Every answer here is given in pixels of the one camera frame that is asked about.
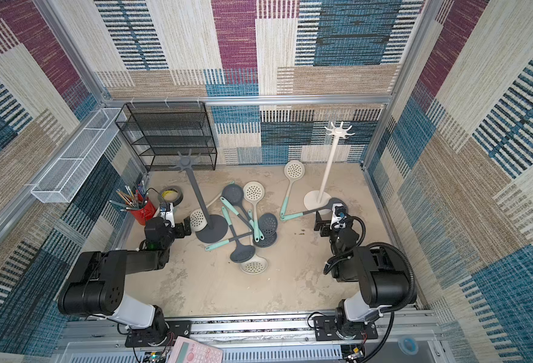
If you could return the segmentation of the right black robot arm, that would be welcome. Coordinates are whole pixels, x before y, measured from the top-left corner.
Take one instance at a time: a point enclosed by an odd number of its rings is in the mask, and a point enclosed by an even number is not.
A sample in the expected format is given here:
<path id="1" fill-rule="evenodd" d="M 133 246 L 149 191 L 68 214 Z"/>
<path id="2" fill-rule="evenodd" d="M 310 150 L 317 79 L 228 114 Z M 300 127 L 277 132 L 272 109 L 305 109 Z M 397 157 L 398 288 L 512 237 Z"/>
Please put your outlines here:
<path id="1" fill-rule="evenodd" d="M 319 340 L 336 336 L 342 340 L 375 339 L 375 322 L 416 302 L 416 277 L 406 255 L 391 244 L 364 245 L 366 225 L 362 219 L 340 210 L 325 220 L 316 213 L 315 231 L 328 237 L 331 257 L 323 274 L 337 282 L 357 283 L 359 291 L 342 299 L 334 319 L 314 318 Z"/>

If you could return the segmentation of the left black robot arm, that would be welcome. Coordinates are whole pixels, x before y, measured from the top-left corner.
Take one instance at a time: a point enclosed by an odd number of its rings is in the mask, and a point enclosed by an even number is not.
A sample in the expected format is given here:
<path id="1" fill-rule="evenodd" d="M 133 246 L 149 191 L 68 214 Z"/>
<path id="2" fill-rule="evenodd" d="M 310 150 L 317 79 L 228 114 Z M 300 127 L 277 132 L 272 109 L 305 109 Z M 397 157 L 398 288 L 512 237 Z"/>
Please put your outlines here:
<path id="1" fill-rule="evenodd" d="M 163 269 L 177 239 L 192 234 L 190 219 L 175 224 L 154 217 L 146 222 L 145 240 L 137 250 L 89 251 L 80 254 L 58 296 L 65 316 L 99 317 L 129 328 L 127 347 L 158 346 L 170 329 L 159 306 L 125 292 L 127 275 Z"/>

